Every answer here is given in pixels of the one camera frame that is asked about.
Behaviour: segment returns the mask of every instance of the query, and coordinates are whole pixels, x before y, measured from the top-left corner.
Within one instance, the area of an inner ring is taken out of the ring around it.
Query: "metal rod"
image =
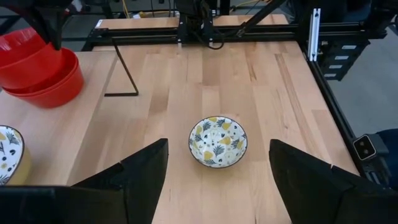
[[[136,83],[135,83],[134,80],[132,79],[132,76],[131,76],[131,74],[130,74],[129,69],[127,68],[126,63],[125,63],[124,60],[123,60],[123,56],[122,56],[122,54],[120,53],[120,50],[119,50],[118,45],[116,44],[116,40],[115,40],[114,38],[112,38],[111,40],[112,40],[112,44],[113,44],[113,46],[114,46],[114,49],[115,49],[115,51],[116,51],[116,54],[118,55],[118,57],[119,57],[119,59],[120,59],[120,62],[122,63],[123,68],[124,68],[124,70],[126,71],[127,76],[129,77],[130,82],[131,82],[131,84],[133,85],[134,90],[135,90],[136,92],[135,92],[135,93],[105,93],[105,97],[109,97],[109,96],[138,96],[138,95],[139,95],[138,88],[137,88],[137,86],[136,86]]]

